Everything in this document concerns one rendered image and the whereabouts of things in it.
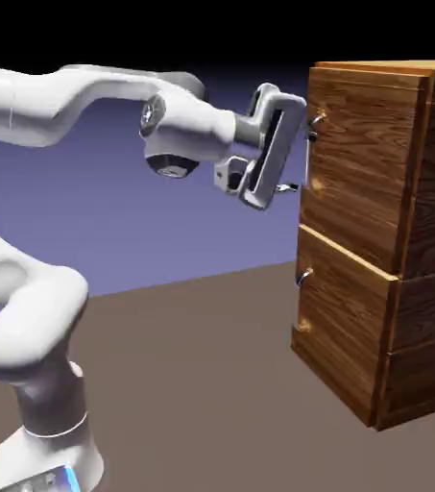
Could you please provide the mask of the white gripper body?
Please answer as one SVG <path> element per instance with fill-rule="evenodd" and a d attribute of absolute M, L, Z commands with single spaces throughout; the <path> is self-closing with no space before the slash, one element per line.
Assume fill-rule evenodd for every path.
<path fill-rule="evenodd" d="M 270 83 L 255 90 L 251 110 L 238 119 L 258 136 L 259 155 L 247 165 L 238 188 L 239 199 L 249 207 L 265 210 L 270 206 L 305 116 L 306 102 L 301 96 Z"/>

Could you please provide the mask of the tall wooden cabinet door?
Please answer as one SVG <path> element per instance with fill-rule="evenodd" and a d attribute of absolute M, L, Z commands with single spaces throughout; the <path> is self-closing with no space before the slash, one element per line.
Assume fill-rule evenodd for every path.
<path fill-rule="evenodd" d="M 432 77 L 427 70 L 309 72 L 310 145 L 302 223 L 384 272 L 399 273 L 413 171 Z"/>

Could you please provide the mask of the wooden cabinet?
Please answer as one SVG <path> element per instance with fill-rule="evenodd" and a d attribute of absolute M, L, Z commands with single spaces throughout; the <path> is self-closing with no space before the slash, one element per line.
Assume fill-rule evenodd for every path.
<path fill-rule="evenodd" d="M 374 424 L 379 431 L 435 412 L 435 61 L 319 61 L 334 67 L 421 69 L 432 77 L 413 171 L 399 286 Z"/>

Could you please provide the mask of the short wooden cabinet door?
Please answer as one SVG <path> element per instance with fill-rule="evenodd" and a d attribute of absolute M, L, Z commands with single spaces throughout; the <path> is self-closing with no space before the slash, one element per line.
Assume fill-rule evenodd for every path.
<path fill-rule="evenodd" d="M 297 272 L 308 333 L 292 330 L 291 348 L 342 402 L 371 427 L 399 278 L 308 226 L 299 226 Z"/>

